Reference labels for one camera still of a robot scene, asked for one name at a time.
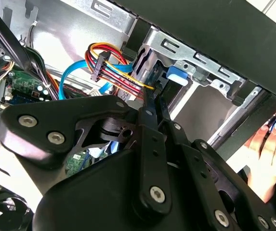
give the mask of yellow wire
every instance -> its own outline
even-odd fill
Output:
[[[98,46],[98,45],[109,45],[109,46],[111,46],[111,47],[113,47],[114,49],[117,49],[117,50],[119,51],[119,49],[116,48],[115,46],[113,46],[112,44],[109,44],[109,43],[106,43],[106,42],[95,43],[95,44],[93,44],[93,45],[91,46],[90,51],[91,51],[91,53],[92,53],[94,56],[96,56],[96,58],[98,58],[98,54],[94,51],[93,46]],[[111,69],[113,69],[114,71],[120,73],[121,75],[123,75],[124,77],[130,79],[131,81],[133,81],[133,82],[139,84],[140,86],[149,88],[149,89],[151,89],[151,90],[154,90],[154,89],[155,89],[155,88],[153,88],[153,87],[151,87],[151,86],[149,86],[149,85],[146,85],[146,84],[144,84],[144,83],[141,83],[140,81],[134,79],[134,78],[131,77],[130,75],[126,74],[125,72],[122,72],[122,71],[118,70],[118,69],[115,68],[110,62],[105,61],[105,63],[109,65],[109,68],[111,68]]]

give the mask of hole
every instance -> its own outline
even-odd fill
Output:
[[[148,111],[148,110],[146,110],[145,112],[148,113],[148,114],[151,115],[151,116],[153,115],[153,113],[150,112],[150,111]]]
[[[129,137],[129,136],[131,136],[132,135],[132,131],[131,130],[125,130],[124,132],[123,132],[123,137],[125,137],[125,138],[127,138],[127,137]]]
[[[117,102],[117,105],[120,106],[120,107],[125,107],[125,105],[121,102]]]
[[[201,174],[201,176],[202,176],[203,178],[207,178],[207,176],[205,175],[204,172],[200,172],[200,174]]]
[[[233,213],[235,206],[234,206],[234,202],[232,201],[231,197],[223,190],[219,190],[218,193],[223,201],[226,211],[228,213]]]

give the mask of black metal bracket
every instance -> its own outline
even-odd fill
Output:
[[[22,116],[31,116],[36,125],[22,125],[19,122]],[[124,137],[121,129],[129,127],[130,122],[121,119],[134,121],[135,116],[136,112],[116,96],[15,105],[1,114],[0,142],[39,167],[58,168],[69,154],[103,146],[110,140],[128,140],[131,134]],[[120,119],[117,131],[105,130],[111,118]],[[48,136],[52,132],[60,133],[64,142],[55,144],[49,141]]]
[[[168,166],[176,165],[185,179],[183,194],[190,198],[184,203],[195,210],[195,222],[200,229],[276,230],[274,212],[209,145],[202,140],[191,144],[182,127],[170,120],[164,100],[157,97],[154,101],[153,97],[150,90],[144,89],[144,106],[138,112],[115,96],[11,106],[0,117],[0,142],[16,155],[44,168],[59,167],[68,154],[88,147],[105,145],[111,140],[123,142],[125,150],[114,155],[135,157],[131,206],[144,222],[154,225],[175,213]],[[61,134],[63,142],[51,142],[51,132]],[[93,175],[97,171],[90,168],[86,172]],[[221,191],[233,201],[233,210]]]

